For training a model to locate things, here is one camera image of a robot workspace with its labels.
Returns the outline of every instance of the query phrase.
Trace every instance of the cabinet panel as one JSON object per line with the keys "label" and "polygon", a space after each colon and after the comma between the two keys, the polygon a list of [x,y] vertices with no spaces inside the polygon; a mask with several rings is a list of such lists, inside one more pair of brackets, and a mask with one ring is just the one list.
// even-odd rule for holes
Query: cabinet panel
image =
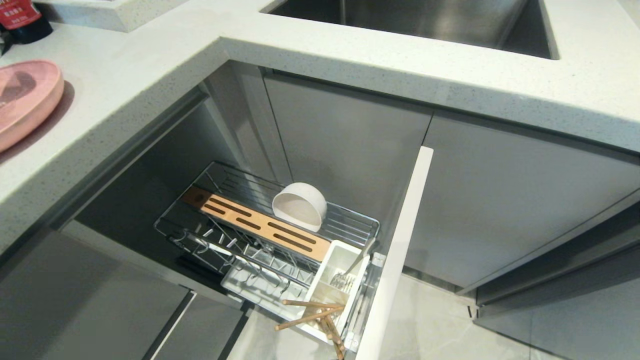
{"label": "cabinet panel", "polygon": [[390,209],[404,197],[431,110],[284,76],[265,83],[294,181],[383,227],[397,218]]}
{"label": "cabinet panel", "polygon": [[154,360],[219,359],[243,314],[197,295]]}
{"label": "cabinet panel", "polygon": [[139,360],[187,293],[58,233],[12,261],[0,273],[1,359]]}
{"label": "cabinet panel", "polygon": [[406,265],[462,288],[640,188],[635,157],[458,114],[437,113],[424,145],[435,155]]}
{"label": "cabinet panel", "polygon": [[637,359],[638,243],[483,306],[474,322],[563,359]]}

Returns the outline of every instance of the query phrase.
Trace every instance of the pink dish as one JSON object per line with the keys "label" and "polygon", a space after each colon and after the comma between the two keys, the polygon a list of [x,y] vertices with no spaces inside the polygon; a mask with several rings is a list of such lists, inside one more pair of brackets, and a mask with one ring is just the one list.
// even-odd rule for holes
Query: pink dish
{"label": "pink dish", "polygon": [[0,152],[30,134],[62,98],[60,68],[31,60],[0,68]]}

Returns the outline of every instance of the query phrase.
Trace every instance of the white quartz countertop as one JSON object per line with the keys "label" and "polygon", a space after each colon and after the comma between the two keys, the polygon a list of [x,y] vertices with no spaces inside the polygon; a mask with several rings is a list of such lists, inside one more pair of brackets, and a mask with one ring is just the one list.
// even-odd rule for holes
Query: white quartz countertop
{"label": "white quartz countertop", "polygon": [[101,161],[227,60],[640,152],[640,30],[616,0],[545,0],[559,60],[190,0],[130,33],[54,24],[0,66],[56,62],[73,100],[0,154],[0,253]]}

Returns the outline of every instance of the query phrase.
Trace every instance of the sink basin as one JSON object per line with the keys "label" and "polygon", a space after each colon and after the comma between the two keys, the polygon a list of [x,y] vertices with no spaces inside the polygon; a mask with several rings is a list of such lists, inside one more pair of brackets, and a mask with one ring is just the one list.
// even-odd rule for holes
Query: sink basin
{"label": "sink basin", "polygon": [[541,0],[287,0],[270,13],[557,59]]}

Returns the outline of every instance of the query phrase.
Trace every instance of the chopsticks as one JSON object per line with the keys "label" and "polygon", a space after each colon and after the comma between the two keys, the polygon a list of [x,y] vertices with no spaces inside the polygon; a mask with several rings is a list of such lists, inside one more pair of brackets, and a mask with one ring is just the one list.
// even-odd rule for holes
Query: chopsticks
{"label": "chopsticks", "polygon": [[280,325],[276,325],[275,330],[280,331],[282,329],[286,329],[288,327],[292,327],[294,325],[298,325],[299,323],[309,322],[315,320],[322,329],[322,331],[326,334],[326,338],[330,341],[333,341],[333,348],[338,357],[338,360],[344,359],[344,353],[346,351],[344,347],[344,343],[340,338],[340,334],[338,333],[338,329],[335,327],[335,323],[331,318],[331,315],[337,313],[338,311],[344,310],[344,306],[340,304],[323,304],[321,302],[304,302],[297,300],[283,300],[283,304],[285,305],[295,305],[295,306],[306,306],[307,308],[313,308],[315,311],[320,310],[320,313],[304,316],[303,318],[293,320],[290,322],[281,323]]}
{"label": "chopsticks", "polygon": [[317,319],[317,318],[323,318],[325,316],[328,316],[328,315],[331,315],[331,314],[335,313],[336,311],[341,311],[342,309],[344,309],[344,307],[336,307],[335,309],[330,309],[330,310],[323,311],[322,313],[305,316],[303,318],[299,318],[297,320],[293,320],[292,322],[281,323],[280,325],[276,325],[276,331],[280,331],[282,329],[286,329],[288,327],[292,327],[294,325],[298,325],[299,323],[309,322],[309,321]]}

